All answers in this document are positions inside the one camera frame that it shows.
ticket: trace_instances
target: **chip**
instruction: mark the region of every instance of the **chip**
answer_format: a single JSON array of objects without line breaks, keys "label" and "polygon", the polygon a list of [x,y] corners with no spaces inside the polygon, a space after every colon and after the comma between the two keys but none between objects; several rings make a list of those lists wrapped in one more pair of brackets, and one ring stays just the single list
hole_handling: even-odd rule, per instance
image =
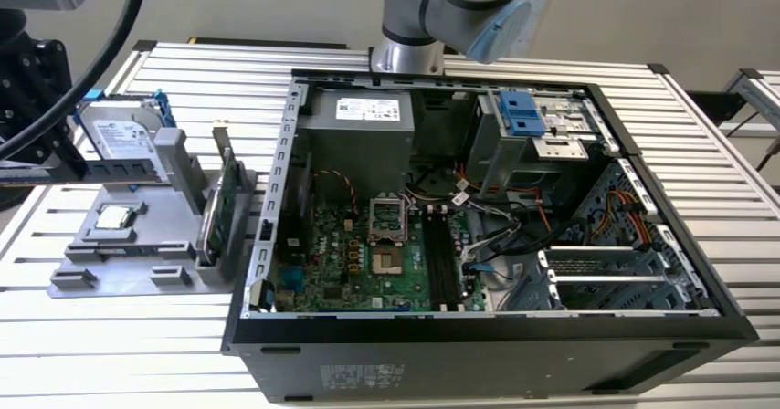
[{"label": "chip", "polygon": [[340,287],[326,288],[324,293],[326,299],[342,299],[342,288]]}]

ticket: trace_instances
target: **slotted aluminum surface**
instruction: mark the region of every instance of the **slotted aluminum surface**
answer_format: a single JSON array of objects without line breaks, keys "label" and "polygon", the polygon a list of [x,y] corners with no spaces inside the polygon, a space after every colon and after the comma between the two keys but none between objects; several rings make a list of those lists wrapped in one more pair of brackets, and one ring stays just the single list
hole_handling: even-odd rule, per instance
[{"label": "slotted aluminum surface", "polygon": [[[240,158],[266,173],[290,69],[364,70],[367,64],[363,51],[160,44],[133,54],[110,88],[169,93],[189,151],[206,168],[220,163],[212,122],[229,120]],[[778,203],[674,81],[643,65],[505,59],[484,66],[453,57],[447,68],[453,76],[602,85],[762,340],[639,397],[421,404],[780,407]],[[262,407],[242,361],[218,353],[230,295],[49,298],[51,272],[97,191],[89,185],[37,188],[0,236],[0,395],[26,396],[3,406]],[[252,218],[257,228],[257,213]]]}]

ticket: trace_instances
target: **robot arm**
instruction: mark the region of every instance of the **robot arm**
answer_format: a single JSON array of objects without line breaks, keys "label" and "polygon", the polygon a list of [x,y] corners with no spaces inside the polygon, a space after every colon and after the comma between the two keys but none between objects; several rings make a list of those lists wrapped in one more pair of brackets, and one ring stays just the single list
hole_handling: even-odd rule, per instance
[{"label": "robot arm", "polygon": [[441,74],[445,45],[489,64],[509,52],[529,14],[528,0],[385,0],[371,68]]}]

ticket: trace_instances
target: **sticker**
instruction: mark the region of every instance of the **sticker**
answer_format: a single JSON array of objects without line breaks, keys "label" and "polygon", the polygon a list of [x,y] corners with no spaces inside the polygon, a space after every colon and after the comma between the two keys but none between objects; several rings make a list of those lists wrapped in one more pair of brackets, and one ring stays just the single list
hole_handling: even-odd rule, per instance
[{"label": "sticker", "polygon": [[97,120],[94,126],[111,158],[147,158],[156,153],[147,128],[135,121]]},{"label": "sticker", "polygon": [[321,365],[326,389],[392,389],[401,386],[405,364]]},{"label": "sticker", "polygon": [[464,202],[468,200],[468,198],[469,198],[469,195],[467,192],[459,193],[453,198],[453,204],[456,204],[457,206],[461,206],[464,204]]},{"label": "sticker", "polygon": [[340,99],[337,120],[401,121],[399,100]]},{"label": "sticker", "polygon": [[459,187],[459,190],[464,192],[471,186],[471,183],[467,179],[461,179],[461,181],[459,181],[459,184],[456,184],[455,186]]}]

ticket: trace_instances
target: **green circuit board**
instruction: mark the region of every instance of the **green circuit board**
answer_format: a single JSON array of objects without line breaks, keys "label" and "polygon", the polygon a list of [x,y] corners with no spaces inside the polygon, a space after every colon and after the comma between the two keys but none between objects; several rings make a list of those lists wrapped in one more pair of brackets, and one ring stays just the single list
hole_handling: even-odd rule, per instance
[{"label": "green circuit board", "polygon": [[[432,311],[420,211],[412,210],[408,218],[408,241],[404,246],[371,246],[369,207],[361,208],[353,230],[345,231],[344,211],[318,206],[314,210],[310,261],[304,268],[282,268],[284,273],[302,270],[302,274],[297,275],[302,277],[300,291],[294,294],[290,290],[277,292],[284,309],[298,312]],[[449,223],[455,247],[456,241],[468,241],[464,238],[468,237],[464,213],[453,214]],[[356,254],[351,256],[351,253],[359,254],[357,261],[351,258]],[[388,253],[395,253],[395,258],[400,257],[399,265],[389,263]],[[349,262],[357,263],[352,272],[348,270]],[[453,271],[459,270],[459,264],[456,259]],[[485,309],[479,281],[477,293],[465,299],[464,308]]]}]

